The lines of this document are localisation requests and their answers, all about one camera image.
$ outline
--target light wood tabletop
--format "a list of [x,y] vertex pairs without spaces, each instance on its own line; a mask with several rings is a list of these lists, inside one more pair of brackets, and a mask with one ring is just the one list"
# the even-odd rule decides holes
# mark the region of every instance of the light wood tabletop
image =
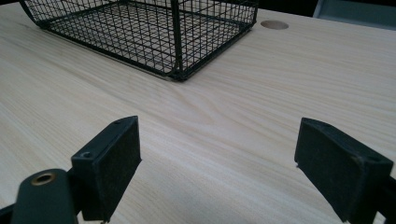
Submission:
[[0,7],[0,207],[25,177],[68,170],[133,115],[143,161],[110,223],[341,223],[296,168],[300,121],[396,161],[396,32],[259,10],[251,32],[177,83],[44,32],[19,4]]

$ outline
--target wire grid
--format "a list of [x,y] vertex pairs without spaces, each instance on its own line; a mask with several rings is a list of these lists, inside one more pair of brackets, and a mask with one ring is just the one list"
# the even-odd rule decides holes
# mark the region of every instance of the wire grid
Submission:
[[183,66],[189,69],[253,23],[252,0],[180,2]]
[[[25,0],[37,24],[161,76],[193,69],[254,22],[257,0]],[[178,46],[175,37],[181,39]],[[181,47],[181,62],[177,48]]]

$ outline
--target mounting hole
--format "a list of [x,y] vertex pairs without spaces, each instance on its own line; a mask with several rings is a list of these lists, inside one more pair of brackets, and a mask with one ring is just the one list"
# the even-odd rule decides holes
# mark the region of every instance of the mounting hole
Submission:
[[48,184],[55,179],[55,176],[55,173],[44,173],[42,175],[38,175],[32,180],[32,185],[41,186]]
[[272,30],[285,30],[289,25],[283,21],[262,21],[261,25]]
[[91,152],[83,152],[83,153],[81,153],[81,157],[83,157],[83,158],[89,158],[91,156],[92,156]]

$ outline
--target wooden table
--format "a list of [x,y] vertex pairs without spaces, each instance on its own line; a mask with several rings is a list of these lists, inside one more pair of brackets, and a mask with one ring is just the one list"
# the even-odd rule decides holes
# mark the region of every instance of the wooden table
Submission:
[[169,82],[1,6],[0,206],[28,175],[68,170],[108,123],[137,115],[143,161],[112,223],[341,223],[296,168],[300,120],[328,122],[396,161],[395,74],[394,31],[260,10],[237,44]]

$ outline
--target wire mesh basket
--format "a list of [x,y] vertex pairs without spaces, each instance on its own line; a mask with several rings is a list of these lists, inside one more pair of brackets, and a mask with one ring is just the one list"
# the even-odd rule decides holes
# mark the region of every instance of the wire mesh basket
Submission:
[[185,80],[256,22],[258,0],[21,0],[40,28]]

